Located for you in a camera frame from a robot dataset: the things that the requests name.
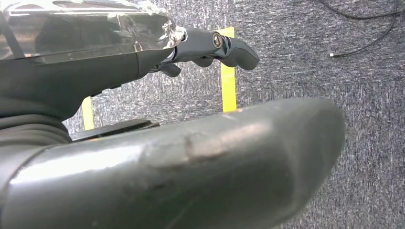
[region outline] cable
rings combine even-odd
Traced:
[[[390,13],[383,13],[383,14],[378,14],[378,15],[370,15],[370,16],[353,16],[353,15],[349,15],[343,12],[340,12],[334,8],[332,8],[332,6],[330,6],[329,4],[327,4],[324,0],[319,0],[320,3],[322,3],[324,6],[326,6],[328,9],[330,9],[331,11],[342,15],[346,18],[351,18],[351,19],[357,19],[357,20],[366,20],[366,19],[374,19],[374,18],[380,18],[380,17],[386,17],[386,16],[393,16],[393,20],[391,21],[390,26],[388,27],[388,29],[381,35],[379,36],[377,39],[375,39],[374,41],[372,41],[371,43],[369,43],[366,46],[363,46],[355,51],[352,52],[347,52],[347,53],[342,53],[342,54],[334,54],[334,53],[330,53],[330,57],[341,57],[341,56],[346,56],[346,55],[350,55],[350,54],[354,54],[357,52],[360,52],[370,46],[372,46],[373,44],[375,44],[376,42],[382,40],[393,28],[395,22],[396,22],[396,16],[397,14],[403,13],[405,12],[404,10],[398,10],[398,0],[394,0],[394,11],[390,12]]]
[[[405,9],[403,10],[398,10],[395,9],[393,12],[389,12],[389,13],[382,13],[382,14],[377,14],[377,15],[367,15],[367,16],[355,16],[355,15],[350,15],[347,13],[343,13],[338,11],[337,9],[334,9],[332,6],[330,6],[328,3],[325,2],[325,0],[319,0],[320,3],[322,3],[324,6],[326,6],[329,10],[342,15],[346,18],[351,18],[351,19],[357,19],[357,20],[368,20],[368,19],[374,19],[374,18],[382,18],[382,17],[386,17],[386,16],[392,16],[392,15],[397,15],[400,13],[404,13]]]

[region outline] clear plastic cover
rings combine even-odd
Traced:
[[[175,47],[184,28],[148,1],[0,0],[0,60],[64,62]]]

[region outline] scratch mark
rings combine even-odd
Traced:
[[[192,200],[190,200],[182,209],[181,211],[177,214],[177,216],[172,219],[172,221],[164,228],[164,229],[171,229],[173,226],[187,213],[187,211],[190,209],[190,207],[195,203],[196,200],[198,200],[200,197],[196,197]]]
[[[190,135],[187,135],[184,137],[184,148],[185,148],[185,154],[187,156],[187,160],[192,159],[194,146],[193,146]]]
[[[232,116],[227,115],[227,114],[222,114],[222,117],[227,118],[227,119],[231,119],[231,120],[234,120],[234,121],[238,121],[238,119],[237,119],[237,118],[232,117]]]

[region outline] black plastic part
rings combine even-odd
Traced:
[[[116,88],[119,88],[119,87],[121,87],[122,86],[122,84],[118,84],[118,85],[115,85],[115,86],[113,86],[113,87],[110,87],[110,89],[116,89]]]
[[[244,70],[253,70],[260,62],[256,52],[244,41],[235,38],[224,37],[224,43],[228,46],[226,58],[219,60],[228,67],[241,67]]]
[[[70,137],[74,142],[95,139],[99,137],[117,135],[135,130],[144,130],[160,126],[159,123],[153,123],[145,119],[133,119],[113,125],[106,125],[103,127],[86,130],[79,133],[71,134]]]
[[[13,168],[0,228],[269,229],[313,197],[344,130],[329,101],[289,99],[42,149]]]
[[[36,58],[0,62],[0,118],[40,114],[65,120],[84,98],[145,76],[173,49],[40,64]]]
[[[30,114],[0,118],[0,218],[9,181],[20,168],[45,149],[71,141],[66,127],[52,117]]]
[[[102,94],[103,92],[102,91],[100,91],[100,92],[97,92],[96,94],[92,94],[91,95],[91,97],[95,97],[95,96],[98,96],[99,94]]]
[[[202,68],[206,68],[211,66],[211,64],[213,63],[214,59],[212,57],[209,56],[204,56],[202,58],[198,58],[198,59],[194,59],[193,62],[202,67]]]
[[[173,63],[162,64],[160,71],[169,77],[177,77],[181,73],[181,69]]]
[[[176,57],[173,62],[188,62],[203,56],[210,56],[219,48],[213,44],[213,35],[217,32],[187,28],[187,39],[176,48]]]

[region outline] transparent plastic film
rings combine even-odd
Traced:
[[[0,60],[65,62],[173,48],[185,33],[149,1],[0,0]]]

